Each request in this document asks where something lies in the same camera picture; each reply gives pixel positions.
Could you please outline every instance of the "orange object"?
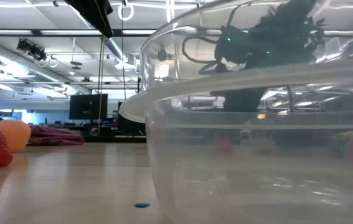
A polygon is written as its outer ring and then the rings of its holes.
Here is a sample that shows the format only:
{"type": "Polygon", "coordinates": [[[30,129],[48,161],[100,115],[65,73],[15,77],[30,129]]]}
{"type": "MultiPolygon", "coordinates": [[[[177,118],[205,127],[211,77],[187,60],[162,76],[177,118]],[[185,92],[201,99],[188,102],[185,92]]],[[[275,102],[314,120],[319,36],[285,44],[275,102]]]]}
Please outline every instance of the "orange object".
{"type": "Polygon", "coordinates": [[[23,150],[31,136],[31,128],[22,121],[0,121],[0,130],[5,135],[11,152],[23,150]]]}

